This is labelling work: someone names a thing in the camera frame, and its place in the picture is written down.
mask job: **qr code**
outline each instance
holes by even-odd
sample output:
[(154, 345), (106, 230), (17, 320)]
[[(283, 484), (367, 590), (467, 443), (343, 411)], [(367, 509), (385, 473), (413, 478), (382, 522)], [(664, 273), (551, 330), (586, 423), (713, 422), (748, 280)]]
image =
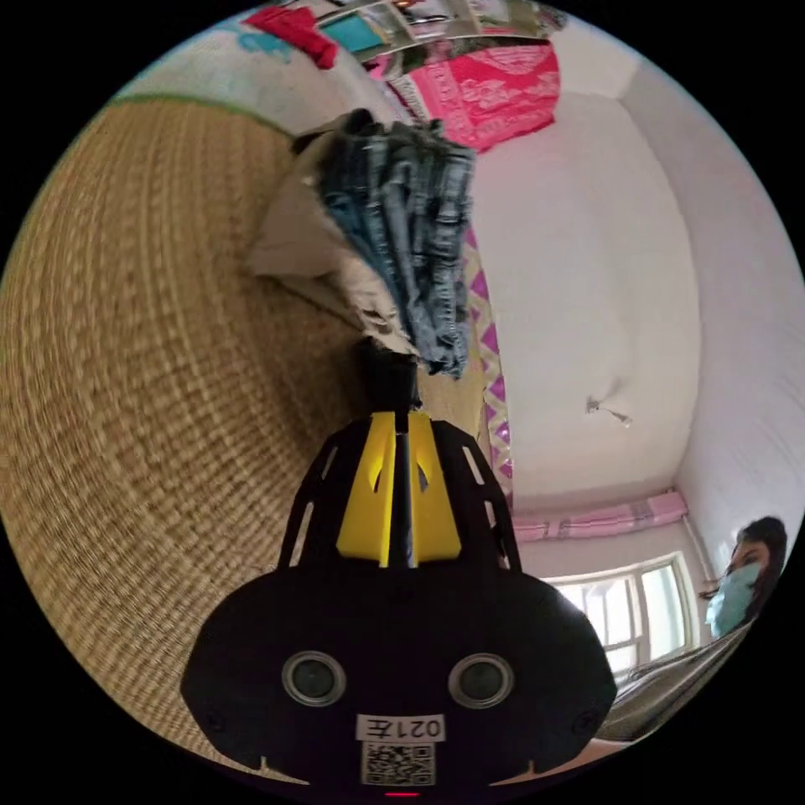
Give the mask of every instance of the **qr code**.
[(434, 786), (433, 744), (372, 744), (364, 742), (361, 779), (370, 786)]

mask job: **pink blanket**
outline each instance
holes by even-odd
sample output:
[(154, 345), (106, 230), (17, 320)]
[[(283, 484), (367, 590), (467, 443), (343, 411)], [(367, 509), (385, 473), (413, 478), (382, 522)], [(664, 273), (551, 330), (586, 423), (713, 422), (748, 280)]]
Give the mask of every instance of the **pink blanket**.
[(486, 151), (553, 122), (559, 65), (550, 43), (489, 48), (390, 83), (415, 115), (443, 120), (447, 138)]
[(538, 539), (614, 537), (681, 520), (688, 505), (679, 492), (666, 492), (637, 503), (611, 506), (595, 512), (550, 519), (539, 515), (515, 515), (514, 533), (521, 543)]

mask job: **window frame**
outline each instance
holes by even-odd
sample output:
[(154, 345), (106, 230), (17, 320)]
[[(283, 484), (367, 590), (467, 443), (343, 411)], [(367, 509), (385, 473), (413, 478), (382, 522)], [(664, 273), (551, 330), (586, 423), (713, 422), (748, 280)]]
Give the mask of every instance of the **window frame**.
[(546, 584), (550, 584), (557, 589), (571, 584), (582, 584), (585, 588), (594, 588), (596, 583), (612, 582), (619, 579), (625, 580), (629, 590), (627, 599), (632, 637), (629, 640), (608, 644), (604, 646), (604, 649), (609, 653), (619, 648), (634, 646), (636, 649), (636, 664), (628, 670), (615, 673), (616, 681), (620, 681), (628, 676), (634, 668), (656, 661), (651, 659), (651, 628), (648, 620), (648, 604), (643, 584), (643, 575), (653, 570), (663, 568), (670, 568), (672, 571), (673, 581), (679, 596), (683, 623), (683, 644), (672, 652), (668, 652), (656, 658), (656, 660), (667, 660), (684, 654), (686, 651), (690, 651), (692, 648), (695, 648), (699, 642), (699, 633), (694, 627), (696, 602), (691, 599), (690, 585), (688, 582), (688, 566), (681, 551), (675, 551), (674, 553), (649, 559), (645, 562), (626, 565), (622, 568), (613, 568), (588, 574), (554, 576), (549, 579), (543, 579)]

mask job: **red fabric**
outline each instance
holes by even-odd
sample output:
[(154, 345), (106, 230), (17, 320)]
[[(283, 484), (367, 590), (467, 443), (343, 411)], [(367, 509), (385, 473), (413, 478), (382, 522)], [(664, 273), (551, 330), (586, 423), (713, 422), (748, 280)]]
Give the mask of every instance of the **red fabric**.
[(244, 23), (299, 48), (320, 70), (329, 70), (335, 64), (338, 45), (316, 30), (316, 17), (306, 6), (294, 9), (262, 8)]
[(406, 76), (445, 136), (486, 151), (553, 122), (559, 63), (553, 46), (488, 48), (425, 65)]

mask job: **blue face mask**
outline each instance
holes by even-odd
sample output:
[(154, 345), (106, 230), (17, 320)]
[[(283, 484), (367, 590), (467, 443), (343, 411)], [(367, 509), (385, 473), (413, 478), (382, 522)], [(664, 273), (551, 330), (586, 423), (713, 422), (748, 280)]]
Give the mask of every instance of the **blue face mask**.
[(759, 564), (747, 564), (733, 570), (721, 580), (719, 591), (710, 599), (707, 615), (704, 617), (713, 637), (723, 637), (740, 626), (755, 595), (752, 585), (760, 573)]

